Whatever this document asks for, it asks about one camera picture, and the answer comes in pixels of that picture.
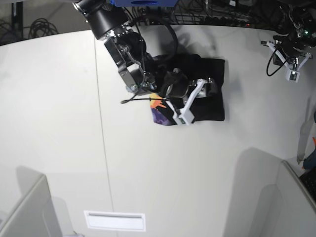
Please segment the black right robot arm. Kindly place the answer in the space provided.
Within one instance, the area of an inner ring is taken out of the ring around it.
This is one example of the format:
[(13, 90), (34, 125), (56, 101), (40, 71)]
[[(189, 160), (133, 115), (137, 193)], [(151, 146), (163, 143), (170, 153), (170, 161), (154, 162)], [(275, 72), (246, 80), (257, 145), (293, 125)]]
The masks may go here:
[[(197, 98), (218, 93), (216, 81), (207, 75), (204, 59), (196, 54), (178, 54), (179, 41), (175, 31), (162, 18), (145, 14), (128, 16), (123, 8), (107, 0), (77, 0), (74, 8), (87, 20), (97, 40), (116, 63), (126, 89), (134, 96), (156, 93), (162, 98), (184, 98), (194, 92)], [(139, 29), (142, 20), (157, 20), (172, 38), (171, 52), (153, 57)]]

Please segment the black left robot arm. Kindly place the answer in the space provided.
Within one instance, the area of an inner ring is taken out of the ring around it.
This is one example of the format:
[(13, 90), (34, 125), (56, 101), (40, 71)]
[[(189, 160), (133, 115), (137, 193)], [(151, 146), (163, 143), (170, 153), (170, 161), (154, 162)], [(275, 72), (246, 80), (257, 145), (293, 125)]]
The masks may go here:
[(316, 2), (314, 0), (259, 0), (261, 16), (276, 33), (273, 36), (272, 62), (280, 68), (289, 66), (298, 70), (307, 60), (313, 60), (308, 49), (316, 46)]

